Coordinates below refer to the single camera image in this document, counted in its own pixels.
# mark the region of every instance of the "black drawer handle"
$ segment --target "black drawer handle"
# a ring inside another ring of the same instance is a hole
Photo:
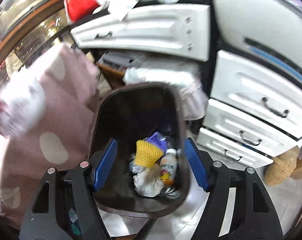
[[[288,117],[288,114],[289,114],[288,109],[284,110],[283,113],[281,113],[281,112],[279,112],[279,111],[277,111],[277,110],[275,110],[275,109],[273,109],[273,108],[271,108],[267,105],[268,99],[266,97],[261,98],[261,101],[264,104],[264,107],[267,108],[270,112],[274,113],[275,115],[277,115],[281,118],[287,118]]]
[[[235,160],[236,162],[238,162],[238,161],[241,160],[242,156],[239,156],[238,159],[237,159],[236,157],[234,157],[234,156],[232,156],[232,155],[229,155],[229,154],[227,153],[227,151],[228,151],[228,150],[224,149],[224,155],[227,156],[228,158],[233,159],[233,160]]]
[[[261,139],[258,139],[257,142],[253,142],[253,141],[243,138],[244,131],[242,131],[242,130],[240,130],[239,133],[240,133],[241,139],[250,145],[258,146],[262,142]]]
[[[100,33],[98,33],[96,36],[95,36],[95,38],[94,39],[105,39],[105,38],[107,38],[107,37],[112,37],[112,34],[113,34],[113,32],[108,32],[107,34],[105,34],[105,35],[101,35]]]

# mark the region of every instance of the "white cabinet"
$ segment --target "white cabinet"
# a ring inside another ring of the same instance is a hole
[[[80,48],[136,49],[207,61],[210,6],[138,7],[121,22],[105,15],[73,28],[71,34]]]
[[[219,51],[211,97],[302,137],[302,90],[256,62]]]
[[[227,156],[230,159],[253,168],[259,168],[273,163],[272,159],[205,128],[200,129],[197,143],[216,153]]]
[[[279,130],[214,99],[208,102],[203,125],[272,157],[296,145]]]
[[[302,68],[302,12],[284,0],[213,0],[223,39],[281,68],[302,84],[302,76],[279,59],[245,42],[252,39]]]

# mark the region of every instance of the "pink blanket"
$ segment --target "pink blanket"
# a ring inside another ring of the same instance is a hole
[[[74,168],[87,160],[99,70],[80,51],[55,45],[31,66],[46,95],[46,112],[26,135],[0,135],[0,214],[20,228],[25,209],[46,170]]]

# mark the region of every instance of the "plastic bottle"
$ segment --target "plastic bottle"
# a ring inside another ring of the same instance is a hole
[[[164,185],[171,187],[174,183],[174,177],[177,170],[177,151],[175,149],[167,149],[164,157],[160,161],[160,179]]]

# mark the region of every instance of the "brown trash can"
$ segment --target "brown trash can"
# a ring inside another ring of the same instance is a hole
[[[94,198],[103,211],[136,218],[158,218],[175,211],[190,189],[189,163],[184,153],[185,127],[180,98],[175,88],[164,83],[144,83],[114,90],[105,97],[96,113],[90,156],[103,150],[110,138],[118,141],[118,153],[103,188]],[[160,132],[173,138],[181,149],[175,198],[158,195],[142,197],[134,190],[129,158],[136,141]]]

